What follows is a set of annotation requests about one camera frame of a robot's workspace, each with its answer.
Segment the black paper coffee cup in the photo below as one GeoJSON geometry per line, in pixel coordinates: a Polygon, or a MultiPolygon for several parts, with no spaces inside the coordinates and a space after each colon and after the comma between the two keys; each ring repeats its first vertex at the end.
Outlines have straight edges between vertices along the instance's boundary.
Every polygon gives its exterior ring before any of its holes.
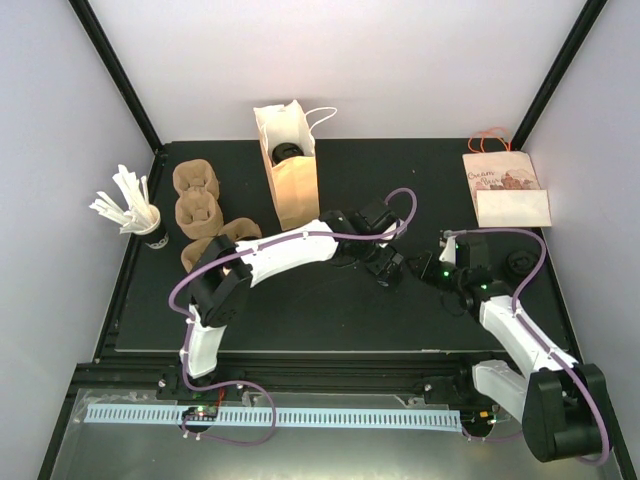
{"type": "Polygon", "coordinates": [[[385,288],[395,288],[403,278],[402,256],[394,256],[373,264],[371,272],[377,283],[385,288]]]}

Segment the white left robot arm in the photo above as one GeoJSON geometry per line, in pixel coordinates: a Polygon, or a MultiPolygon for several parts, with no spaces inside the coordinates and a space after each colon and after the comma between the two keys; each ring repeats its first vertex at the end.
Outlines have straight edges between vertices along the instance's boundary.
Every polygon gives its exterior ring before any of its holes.
{"type": "Polygon", "coordinates": [[[249,292],[261,282],[303,265],[359,262],[382,286],[399,281],[403,257],[391,243],[405,221],[376,200],[360,211],[333,210],[288,232],[232,242],[222,236],[205,249],[188,286],[188,334],[180,357],[179,386],[193,399],[214,388],[213,371],[227,326],[241,316],[249,292]]]}

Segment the brown paper takeout bag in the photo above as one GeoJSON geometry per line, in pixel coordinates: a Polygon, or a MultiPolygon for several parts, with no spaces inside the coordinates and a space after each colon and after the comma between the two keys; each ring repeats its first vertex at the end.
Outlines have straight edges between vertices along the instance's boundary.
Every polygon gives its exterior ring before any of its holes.
{"type": "Polygon", "coordinates": [[[298,101],[253,109],[273,205],[281,229],[300,227],[320,215],[313,129],[336,115],[335,107],[305,111],[298,101]],[[275,165],[273,149],[281,143],[299,145],[304,156],[275,165]]]}

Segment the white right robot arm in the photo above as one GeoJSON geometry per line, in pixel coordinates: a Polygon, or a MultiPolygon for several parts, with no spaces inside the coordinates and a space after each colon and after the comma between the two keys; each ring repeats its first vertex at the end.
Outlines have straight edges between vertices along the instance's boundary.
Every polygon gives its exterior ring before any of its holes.
{"type": "Polygon", "coordinates": [[[610,403],[604,373],[582,364],[556,345],[525,311],[519,296],[546,256],[516,289],[493,271],[484,231],[446,231],[439,254],[426,252],[408,262],[424,283],[459,299],[463,311],[491,333],[514,366],[482,361],[454,379],[457,396],[476,403],[496,401],[522,429],[526,445],[541,462],[576,458],[600,466],[613,446],[610,403]]]}

